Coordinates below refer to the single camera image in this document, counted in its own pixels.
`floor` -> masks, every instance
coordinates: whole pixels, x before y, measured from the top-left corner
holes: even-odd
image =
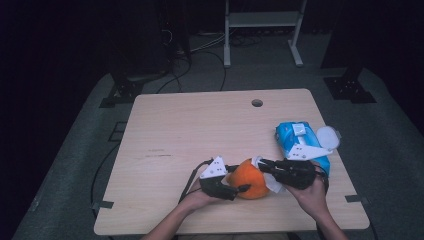
[[[193,36],[195,49],[216,36]],[[192,64],[176,60],[173,74],[147,83],[141,94],[307,88],[327,125],[342,135],[338,151],[375,227],[347,232],[350,239],[417,239],[424,235],[424,138],[388,93],[384,82],[364,69],[359,81],[376,103],[334,100],[323,78],[345,69],[321,69],[330,34],[301,34],[304,66],[295,66],[290,35],[244,38],[232,47],[232,66],[223,68],[221,44],[198,51]],[[93,232],[93,202],[102,200],[132,104],[99,108],[113,86],[110,74],[99,79],[64,141],[36,201],[14,239],[105,239]],[[298,233],[319,239],[316,232]],[[113,236],[111,239],[139,239]]]

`hole in table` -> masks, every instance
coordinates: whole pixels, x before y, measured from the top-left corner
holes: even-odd
[[[252,100],[252,105],[254,107],[262,107],[262,105],[264,105],[264,103],[260,99],[253,99]]]

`wooden table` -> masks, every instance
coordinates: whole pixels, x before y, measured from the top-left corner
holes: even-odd
[[[263,105],[253,106],[253,100]],[[306,89],[138,96],[103,199],[113,202],[113,207],[100,209],[94,231],[98,235],[149,232],[175,207],[192,170],[211,157],[221,155],[228,165],[258,155],[281,160],[274,132],[286,121],[307,121],[313,129],[325,126]],[[356,191],[337,151],[329,159],[327,201],[333,217],[342,229],[367,228],[362,204],[345,199]],[[285,192],[207,206],[190,215],[178,233],[315,229],[313,219]]]

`shelf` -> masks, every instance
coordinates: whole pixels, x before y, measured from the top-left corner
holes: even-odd
[[[230,13],[229,27],[296,26],[298,11]]]

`forearm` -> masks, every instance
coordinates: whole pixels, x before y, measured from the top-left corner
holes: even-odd
[[[145,235],[142,239],[171,239],[184,219],[193,211],[182,205],[175,207],[152,231]]]
[[[330,213],[314,217],[319,228],[327,240],[345,240],[348,239],[345,233],[334,221]]]

